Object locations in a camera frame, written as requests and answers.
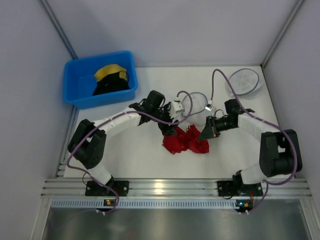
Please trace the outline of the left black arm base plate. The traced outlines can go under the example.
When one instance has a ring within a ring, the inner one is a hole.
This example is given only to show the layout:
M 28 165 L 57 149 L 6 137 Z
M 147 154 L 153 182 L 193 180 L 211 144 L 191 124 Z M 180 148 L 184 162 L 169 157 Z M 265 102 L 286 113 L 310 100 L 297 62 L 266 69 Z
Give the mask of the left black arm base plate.
M 129 192 L 129 181 L 126 180 L 113 180 L 111 185 L 112 188 L 120 197 L 126 197 Z M 115 194 L 109 189 L 97 184 L 95 181 L 88 181 L 85 189 L 85 196 L 87 197 L 105 197 L 115 196 Z

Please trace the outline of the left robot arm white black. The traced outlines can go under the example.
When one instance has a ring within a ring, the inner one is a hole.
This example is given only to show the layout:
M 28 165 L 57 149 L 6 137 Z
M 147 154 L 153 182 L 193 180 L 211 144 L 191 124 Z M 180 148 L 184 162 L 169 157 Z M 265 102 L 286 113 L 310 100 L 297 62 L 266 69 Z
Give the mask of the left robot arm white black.
M 152 90 L 146 98 L 130 104 L 118 114 L 96 121 L 82 120 L 67 146 L 68 152 L 99 185 L 111 187 L 114 178 L 102 163 L 106 140 L 149 121 L 157 122 L 163 136 L 177 134 L 177 117 L 185 108 L 178 97 L 166 104 L 163 101 L 165 96 Z

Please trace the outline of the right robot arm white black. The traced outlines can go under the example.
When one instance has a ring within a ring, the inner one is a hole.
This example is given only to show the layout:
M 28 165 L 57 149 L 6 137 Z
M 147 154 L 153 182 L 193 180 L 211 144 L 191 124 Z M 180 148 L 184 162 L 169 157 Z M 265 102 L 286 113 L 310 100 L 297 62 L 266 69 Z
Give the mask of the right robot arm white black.
M 294 130 L 281 130 L 277 125 L 252 115 L 254 111 L 243 109 L 236 99 L 230 99 L 224 105 L 226 115 L 221 118 L 208 116 L 197 140 L 215 139 L 222 131 L 240 128 L 260 143 L 258 163 L 232 176 L 235 190 L 259 184 L 274 176 L 295 175 L 302 170 L 299 140 Z

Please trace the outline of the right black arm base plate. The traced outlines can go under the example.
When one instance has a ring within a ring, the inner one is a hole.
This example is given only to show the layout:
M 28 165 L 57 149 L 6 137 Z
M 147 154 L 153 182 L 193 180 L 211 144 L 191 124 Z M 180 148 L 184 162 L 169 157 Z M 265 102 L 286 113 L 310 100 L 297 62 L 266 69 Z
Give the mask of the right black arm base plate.
M 219 197 L 262 197 L 261 183 L 236 185 L 233 180 L 217 181 Z

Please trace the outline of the red lace bra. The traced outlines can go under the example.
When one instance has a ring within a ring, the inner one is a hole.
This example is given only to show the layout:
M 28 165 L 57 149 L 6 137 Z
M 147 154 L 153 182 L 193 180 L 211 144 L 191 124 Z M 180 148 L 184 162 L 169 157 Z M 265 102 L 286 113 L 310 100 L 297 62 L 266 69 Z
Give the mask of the red lace bra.
M 207 140 L 199 141 L 201 132 L 192 124 L 186 131 L 180 127 L 176 128 L 176 135 L 164 136 L 162 146 L 171 154 L 178 154 L 187 150 L 196 154 L 207 154 L 210 152 L 210 145 Z

